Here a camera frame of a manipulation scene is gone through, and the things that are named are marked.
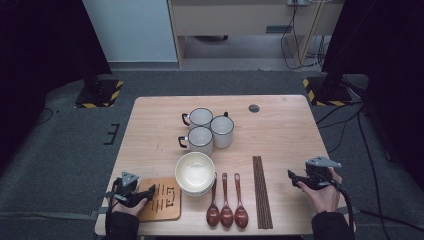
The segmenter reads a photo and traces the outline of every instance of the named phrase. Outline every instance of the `sleeve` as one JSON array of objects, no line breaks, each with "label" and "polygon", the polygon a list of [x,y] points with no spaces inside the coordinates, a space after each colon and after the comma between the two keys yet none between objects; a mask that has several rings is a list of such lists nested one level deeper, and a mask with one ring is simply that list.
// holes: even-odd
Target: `sleeve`
[{"label": "sleeve", "polygon": [[322,212],[312,219],[315,240],[353,240],[352,233],[344,216],[337,212]]},{"label": "sleeve", "polygon": [[114,212],[110,220],[110,233],[102,240],[135,240],[139,221],[130,214],[122,212]]}]

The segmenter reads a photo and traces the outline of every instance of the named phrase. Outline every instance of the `human hand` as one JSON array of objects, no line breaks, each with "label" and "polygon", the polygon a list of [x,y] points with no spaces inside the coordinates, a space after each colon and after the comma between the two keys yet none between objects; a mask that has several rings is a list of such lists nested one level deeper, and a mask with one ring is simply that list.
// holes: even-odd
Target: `human hand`
[{"label": "human hand", "polygon": [[[342,178],[334,171],[333,168],[328,168],[331,173],[331,176],[339,184],[342,183]],[[340,192],[337,189],[330,185],[321,190],[312,190],[306,184],[299,181],[297,185],[305,192],[309,198],[312,200],[315,211],[321,213],[324,211],[327,212],[336,212],[337,206],[340,200]]]},{"label": "human hand", "polygon": [[122,212],[138,217],[138,213],[143,209],[144,205],[147,203],[147,198],[143,198],[136,206],[129,208],[122,205],[118,200],[113,199],[112,204],[114,207],[112,208],[112,212]]}]

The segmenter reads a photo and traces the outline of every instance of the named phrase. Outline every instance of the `warning tape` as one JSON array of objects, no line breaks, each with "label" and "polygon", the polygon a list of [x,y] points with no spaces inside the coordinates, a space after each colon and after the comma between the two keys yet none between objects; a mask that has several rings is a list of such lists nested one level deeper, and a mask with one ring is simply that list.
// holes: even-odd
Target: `warning tape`
[{"label": "warning tape", "polygon": [[78,104],[75,107],[77,107],[77,108],[111,107],[111,106],[113,106],[113,104],[115,104],[115,101],[118,98],[119,92],[121,91],[123,84],[124,84],[124,81],[118,81],[116,83],[114,91],[113,91],[113,93],[110,97],[110,100],[108,102],[103,102],[103,103],[86,102],[86,103]]},{"label": "warning tape", "polygon": [[309,101],[311,102],[312,106],[343,106],[352,103],[351,101],[318,101],[315,98],[315,94],[311,85],[309,84],[308,79],[303,79],[303,86],[306,89],[306,93],[308,94]]}]

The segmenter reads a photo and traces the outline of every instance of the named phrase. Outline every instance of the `gray carpet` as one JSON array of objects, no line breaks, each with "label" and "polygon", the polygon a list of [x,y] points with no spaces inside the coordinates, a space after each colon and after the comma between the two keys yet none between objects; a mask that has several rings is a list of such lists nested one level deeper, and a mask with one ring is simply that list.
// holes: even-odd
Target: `gray carpet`
[{"label": "gray carpet", "polygon": [[[101,206],[114,162],[128,123],[134,100],[139,96],[302,94],[302,80],[316,72],[228,71],[115,72],[124,81],[113,107],[77,109],[74,101],[83,86],[73,82],[52,91],[45,110],[23,142],[11,165],[0,179],[0,212],[53,212],[87,215]],[[344,121],[361,104],[343,107],[319,127]],[[335,107],[311,106],[318,121]],[[360,114],[367,144],[375,165],[384,215],[423,227],[424,192],[402,166],[388,162],[370,120]],[[120,124],[113,145],[112,124]],[[378,212],[376,188],[370,160],[357,118],[320,128],[330,158],[343,164],[338,173],[352,203],[360,209]],[[355,215],[357,239],[385,239],[380,220],[363,213]],[[424,239],[424,233],[385,221],[391,239]],[[45,218],[0,219],[3,239],[100,239],[94,234],[94,220]]]}]

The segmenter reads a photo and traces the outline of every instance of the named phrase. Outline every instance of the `mug rim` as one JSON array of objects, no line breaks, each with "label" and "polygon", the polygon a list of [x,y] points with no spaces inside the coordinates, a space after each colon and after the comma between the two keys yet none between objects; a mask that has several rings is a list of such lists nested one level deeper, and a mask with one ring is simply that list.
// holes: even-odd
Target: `mug rim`
[{"label": "mug rim", "polygon": [[[192,121],[191,116],[193,115],[193,112],[194,112],[194,111],[196,111],[196,110],[206,110],[206,111],[208,111],[208,112],[210,113],[211,120],[209,120],[209,122],[207,122],[207,123],[196,123],[196,122]],[[193,110],[190,112],[190,114],[189,114],[189,116],[188,116],[188,119],[190,119],[190,123],[193,123],[193,124],[194,124],[194,125],[196,125],[196,126],[205,126],[205,125],[207,125],[207,124],[211,123],[211,122],[212,122],[212,120],[214,119],[214,117],[213,117],[213,113],[212,113],[212,111],[211,111],[211,110],[209,110],[209,109],[207,109],[207,108],[204,108],[204,107],[201,107],[201,108],[193,109]]]},{"label": "mug rim", "polygon": [[[210,140],[209,140],[209,142],[208,142],[208,143],[206,143],[206,144],[204,144],[204,145],[196,145],[196,144],[193,144],[193,142],[192,142],[192,141],[190,141],[190,137],[189,137],[189,136],[190,136],[190,133],[191,133],[194,129],[196,129],[196,128],[205,128],[205,129],[209,130],[209,132],[211,133],[211,138],[210,138]],[[207,127],[203,126],[203,125],[196,126],[196,127],[192,128],[192,129],[190,129],[190,131],[188,132],[188,134],[187,134],[187,140],[188,140],[188,142],[189,142],[191,145],[193,145],[193,146],[196,146],[196,147],[204,147],[204,146],[209,145],[209,144],[213,141],[213,133],[212,133],[211,129],[209,129],[209,128],[207,128]]]},{"label": "mug rim", "polygon": [[[212,122],[213,122],[213,120],[215,120],[216,118],[219,118],[219,117],[224,117],[224,118],[227,118],[227,119],[229,119],[230,121],[231,121],[231,123],[232,123],[232,127],[231,127],[231,130],[230,131],[228,131],[228,132],[226,132],[226,133],[217,133],[217,132],[215,132],[214,130],[213,130],[213,128],[212,128]],[[233,119],[231,119],[230,117],[227,117],[227,116],[225,116],[225,115],[219,115],[219,116],[216,116],[216,117],[214,117],[213,119],[212,119],[212,121],[211,121],[211,127],[210,127],[210,130],[211,130],[211,132],[212,133],[215,133],[215,134],[217,134],[217,135],[227,135],[227,134],[230,134],[233,130],[234,130],[234,121],[233,121]]]}]

